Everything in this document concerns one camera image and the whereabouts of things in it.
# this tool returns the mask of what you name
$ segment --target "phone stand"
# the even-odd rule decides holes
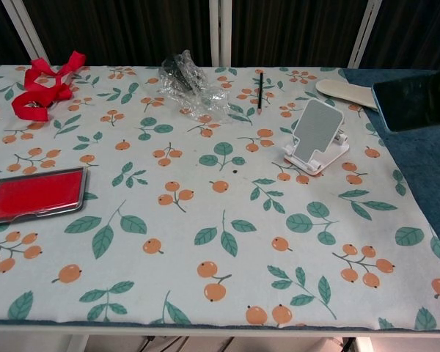
[[[286,145],[285,159],[307,174],[316,175],[349,150],[348,137],[340,130],[343,113],[318,99],[308,100],[293,130],[295,145]]]

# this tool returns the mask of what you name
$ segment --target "clear plastic bag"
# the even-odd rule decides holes
[[[217,122],[231,121],[228,117],[228,92],[208,83],[204,71],[191,59],[189,50],[167,57],[158,70],[161,92],[180,104],[180,110],[199,120],[205,114]]]

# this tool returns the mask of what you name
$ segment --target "red ribbon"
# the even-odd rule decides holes
[[[86,58],[85,55],[74,51],[68,62],[58,72],[54,72],[43,58],[32,60],[32,68],[28,69],[24,75],[26,92],[16,97],[12,102],[16,116],[22,120],[48,121],[47,108],[51,103],[54,100],[68,100],[72,97],[69,86],[62,83],[62,77],[83,66]],[[41,76],[41,73],[54,77],[56,79],[55,85],[49,88],[36,83],[35,81]]]

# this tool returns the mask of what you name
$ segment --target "red ink pad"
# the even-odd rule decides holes
[[[79,210],[87,168],[0,179],[0,223]]]

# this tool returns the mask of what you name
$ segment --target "dark background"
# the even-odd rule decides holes
[[[212,65],[208,0],[24,0],[53,65]],[[232,66],[346,67],[367,0],[233,0]],[[0,64],[29,57],[0,1]],[[440,0],[383,0],[365,68],[440,70]]]

